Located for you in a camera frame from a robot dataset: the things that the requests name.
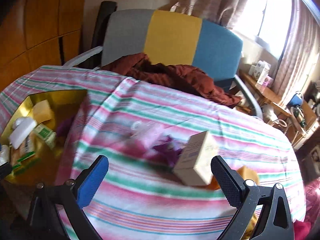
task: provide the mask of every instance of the wooden wardrobe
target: wooden wardrobe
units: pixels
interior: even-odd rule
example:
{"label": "wooden wardrobe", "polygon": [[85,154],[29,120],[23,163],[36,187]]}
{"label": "wooden wardrobe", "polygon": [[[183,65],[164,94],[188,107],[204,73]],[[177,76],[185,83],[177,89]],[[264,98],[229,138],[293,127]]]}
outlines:
{"label": "wooden wardrobe", "polygon": [[16,0],[0,25],[0,91],[79,54],[84,0]]}

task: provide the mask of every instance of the chair armrest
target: chair armrest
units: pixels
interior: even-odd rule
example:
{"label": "chair armrest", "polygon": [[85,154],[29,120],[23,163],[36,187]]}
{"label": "chair armrest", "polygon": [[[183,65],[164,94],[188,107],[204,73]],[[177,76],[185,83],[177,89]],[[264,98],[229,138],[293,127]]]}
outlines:
{"label": "chair armrest", "polygon": [[254,96],[251,94],[247,86],[242,82],[242,80],[238,77],[238,75],[235,75],[234,82],[239,87],[241,92],[244,94],[245,98],[248,100],[249,105],[253,108],[253,114],[261,119],[263,119],[262,110],[257,102],[257,100],[254,98]]}
{"label": "chair armrest", "polygon": [[98,47],[95,47],[93,49],[90,49],[74,58],[72,58],[71,60],[68,60],[63,66],[62,68],[64,69],[69,69],[69,68],[72,68],[73,66],[75,65],[78,65],[80,64],[81,62],[84,62],[85,60],[87,60],[89,57],[97,54],[97,53],[100,53],[102,51],[103,47],[102,46],[98,46]]}

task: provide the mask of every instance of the blue gripper pad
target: blue gripper pad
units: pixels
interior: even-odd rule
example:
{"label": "blue gripper pad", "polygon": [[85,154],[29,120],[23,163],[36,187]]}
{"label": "blue gripper pad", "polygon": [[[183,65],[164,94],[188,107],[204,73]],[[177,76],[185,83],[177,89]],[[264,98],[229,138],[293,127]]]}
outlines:
{"label": "blue gripper pad", "polygon": [[99,155],[88,169],[83,170],[76,178],[73,192],[79,207],[82,209],[90,204],[101,182],[108,172],[108,158]]}
{"label": "blue gripper pad", "polygon": [[230,206],[240,208],[244,200],[245,186],[242,177],[230,169],[221,156],[215,156],[211,160],[211,171],[217,179]]}

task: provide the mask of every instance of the green label packet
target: green label packet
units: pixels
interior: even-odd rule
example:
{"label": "green label packet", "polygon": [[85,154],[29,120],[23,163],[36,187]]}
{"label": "green label packet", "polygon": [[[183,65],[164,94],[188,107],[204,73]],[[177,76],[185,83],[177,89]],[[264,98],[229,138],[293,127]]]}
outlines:
{"label": "green label packet", "polygon": [[25,154],[20,159],[17,160],[15,165],[12,166],[12,170],[15,170],[15,169],[21,167],[22,161],[35,155],[35,147],[34,147],[32,140],[30,140],[29,136],[27,136],[27,138],[24,140],[22,145],[19,147],[19,150],[25,152]]}
{"label": "green label packet", "polygon": [[34,128],[33,132],[50,147],[52,150],[55,146],[56,133],[50,128],[46,127],[44,124],[39,124]]}

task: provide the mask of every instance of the wooden desk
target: wooden desk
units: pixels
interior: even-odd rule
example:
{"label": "wooden desk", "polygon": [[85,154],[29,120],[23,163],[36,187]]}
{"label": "wooden desk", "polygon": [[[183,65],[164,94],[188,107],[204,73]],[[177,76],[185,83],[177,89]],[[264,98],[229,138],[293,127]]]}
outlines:
{"label": "wooden desk", "polygon": [[287,117],[291,117],[291,113],[284,109],[284,107],[279,106],[281,101],[281,97],[279,97],[276,93],[274,93],[270,88],[266,87],[263,92],[261,92],[255,85],[257,81],[250,76],[249,74],[243,72],[242,70],[239,71],[240,78],[243,80],[244,83],[249,84],[255,92],[257,92],[260,96],[260,100],[258,103],[260,106],[267,103],[273,106],[274,109],[278,110],[282,114]]}

